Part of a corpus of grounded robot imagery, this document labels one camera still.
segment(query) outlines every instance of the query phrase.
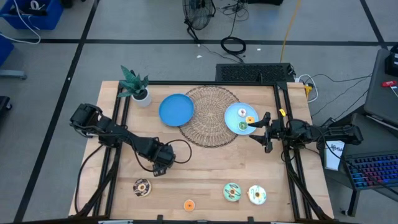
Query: floor stripe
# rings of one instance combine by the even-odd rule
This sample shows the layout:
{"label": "floor stripe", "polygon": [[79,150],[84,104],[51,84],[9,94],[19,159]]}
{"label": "floor stripe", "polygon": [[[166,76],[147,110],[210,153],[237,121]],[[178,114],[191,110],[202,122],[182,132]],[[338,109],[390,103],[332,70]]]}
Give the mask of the floor stripe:
{"label": "floor stripe", "polygon": [[70,65],[69,71],[68,71],[68,75],[65,79],[65,82],[63,84],[62,90],[61,90],[61,94],[60,97],[57,101],[57,105],[55,107],[54,113],[51,117],[51,122],[49,125],[49,128],[47,130],[47,132],[45,133],[45,137],[42,143],[42,147],[40,148],[40,152],[39,155],[37,156],[36,162],[35,162],[35,166],[33,167],[32,173],[30,175],[29,181],[27,183],[27,186],[25,188],[25,192],[22,196],[22,200],[19,204],[17,213],[15,215],[14,218],[14,222],[22,222],[24,219],[24,215],[25,212],[27,210],[27,207],[29,205],[29,201],[30,198],[32,197],[37,179],[39,178],[39,174],[40,174],[40,170],[43,166],[43,162],[45,159],[45,156],[47,154],[47,151],[49,149],[50,146],[50,142],[52,139],[52,136],[54,134],[55,131],[55,127],[57,125],[58,119],[60,117],[60,113],[63,107],[63,103],[65,102],[65,98],[67,97],[67,93],[68,93],[68,89],[70,86],[70,83],[72,81],[73,75],[75,74],[75,70],[76,70],[76,66],[77,63],[79,61],[80,55],[81,55],[81,51],[83,50],[83,46],[85,44],[85,40],[87,38],[88,35],[88,31],[90,29],[91,23],[93,22],[93,18],[97,9],[97,5],[99,3],[100,0],[95,0],[93,3],[93,7],[91,8],[90,11],[90,15],[88,16],[87,22],[86,22],[86,26],[83,30],[83,33],[81,35],[81,38],[79,40],[78,43],[78,47],[76,49],[75,52],[75,56],[73,57],[72,63]]}
{"label": "floor stripe", "polygon": [[374,20],[374,18],[372,16],[372,13],[371,13],[371,10],[369,9],[368,4],[366,3],[365,0],[360,0],[360,2],[363,7],[363,10],[365,11],[366,16],[368,17],[369,23],[372,26],[374,35],[376,35],[377,41],[379,41],[382,48],[387,49],[387,47],[385,45],[383,45],[383,43],[384,43],[383,36],[381,35],[379,28],[377,27],[376,21]]}
{"label": "floor stripe", "polygon": [[[244,40],[247,45],[282,45],[283,40]],[[79,39],[42,39],[42,44],[79,44]],[[220,44],[221,40],[201,40],[203,44]],[[88,39],[85,44],[196,44],[193,40],[111,40],[111,39]],[[227,44],[239,44],[227,41]],[[395,42],[377,41],[317,41],[317,40],[288,40],[286,45],[296,46],[393,46]]]}

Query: white plant pot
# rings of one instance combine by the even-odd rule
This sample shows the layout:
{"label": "white plant pot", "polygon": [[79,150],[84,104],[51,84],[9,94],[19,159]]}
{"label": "white plant pot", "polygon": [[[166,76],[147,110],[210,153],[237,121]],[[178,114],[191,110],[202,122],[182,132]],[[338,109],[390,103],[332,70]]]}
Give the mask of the white plant pot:
{"label": "white plant pot", "polygon": [[146,96],[144,99],[142,99],[142,100],[137,100],[137,99],[134,98],[134,96],[131,95],[131,98],[132,98],[132,99],[137,103],[137,105],[140,106],[140,107],[149,106],[150,103],[151,103],[151,101],[152,101],[152,98],[150,97],[150,92],[149,92],[148,88],[145,88],[145,89],[147,90],[148,94],[147,94],[147,96]]}

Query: fan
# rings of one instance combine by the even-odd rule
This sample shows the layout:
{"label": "fan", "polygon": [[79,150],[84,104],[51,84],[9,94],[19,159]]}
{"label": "fan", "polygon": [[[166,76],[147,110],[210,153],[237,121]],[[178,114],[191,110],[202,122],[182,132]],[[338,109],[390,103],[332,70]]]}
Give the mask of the fan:
{"label": "fan", "polygon": [[187,32],[198,42],[195,30],[201,30],[209,24],[210,18],[216,13],[216,6],[213,0],[182,0],[182,7],[184,23],[188,25]]}

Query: wooden table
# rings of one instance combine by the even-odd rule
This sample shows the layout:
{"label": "wooden table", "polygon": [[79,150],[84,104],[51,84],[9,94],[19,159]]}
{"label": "wooden table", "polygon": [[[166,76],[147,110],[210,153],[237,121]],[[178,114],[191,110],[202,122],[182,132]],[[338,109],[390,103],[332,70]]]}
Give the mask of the wooden table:
{"label": "wooden table", "polygon": [[[103,82],[97,105],[105,116],[112,117],[114,99],[118,82]],[[158,136],[161,142],[183,139],[178,128],[164,125],[158,115],[162,100],[173,93],[186,93],[195,86],[149,85],[152,103],[147,108],[137,107],[133,101],[127,117],[128,129],[138,136]],[[271,112],[272,119],[277,119],[274,91],[268,86],[224,86],[232,91],[240,102],[248,103],[263,116]],[[294,118],[311,123],[307,99],[301,83],[288,83],[290,102]],[[121,119],[124,105],[119,109]],[[262,135],[264,130],[257,129],[254,134]],[[186,164],[174,164],[166,175],[154,177],[142,170],[136,162],[131,147],[123,144],[118,178],[114,191],[111,218],[155,220],[163,215],[165,220],[224,220],[246,221],[249,216],[255,221],[294,221],[285,164],[280,159],[282,144],[272,140],[274,149],[270,154],[248,136],[238,136],[232,143],[218,148],[203,148],[192,145],[193,156]],[[174,142],[174,151],[180,161],[188,157],[188,150],[183,142]],[[85,150],[85,159],[98,147],[96,138],[89,139]],[[315,149],[315,144],[308,145]],[[303,171],[307,189],[327,215],[333,217],[325,176],[319,156],[308,150],[301,150]],[[81,208],[98,186],[104,150],[94,155],[86,164],[80,180],[78,196]],[[141,160],[151,169],[152,166]],[[137,197],[132,186],[138,178],[149,179],[152,192],[146,197]],[[249,201],[246,194],[238,202],[228,202],[223,196],[223,187],[228,182],[239,184],[244,193],[254,184],[265,188],[267,201],[257,206]],[[301,217],[304,216],[302,196],[296,190]],[[187,199],[195,202],[196,208],[188,213],[183,209]],[[102,200],[101,211],[104,213],[106,200]]]}

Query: small blue plate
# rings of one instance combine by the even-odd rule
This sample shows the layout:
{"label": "small blue plate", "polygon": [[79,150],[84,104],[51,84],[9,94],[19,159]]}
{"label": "small blue plate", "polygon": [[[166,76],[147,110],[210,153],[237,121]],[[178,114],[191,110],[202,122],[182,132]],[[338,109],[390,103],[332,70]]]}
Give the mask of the small blue plate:
{"label": "small blue plate", "polygon": [[193,116],[193,101],[184,94],[173,94],[162,101],[159,106],[159,116],[163,123],[169,126],[181,126]]}
{"label": "small blue plate", "polygon": [[228,109],[225,111],[224,115],[225,124],[235,134],[242,134],[242,135],[251,134],[253,133],[254,130],[256,130],[255,127],[248,126],[248,128],[246,128],[246,130],[244,131],[241,131],[238,128],[238,124],[240,122],[242,121],[246,122],[246,117],[242,118],[241,116],[238,115],[238,110],[241,108],[246,110],[246,117],[252,116],[254,118],[254,122],[259,121],[259,116],[257,115],[257,112],[253,107],[245,103],[234,103],[231,106],[229,106]]}

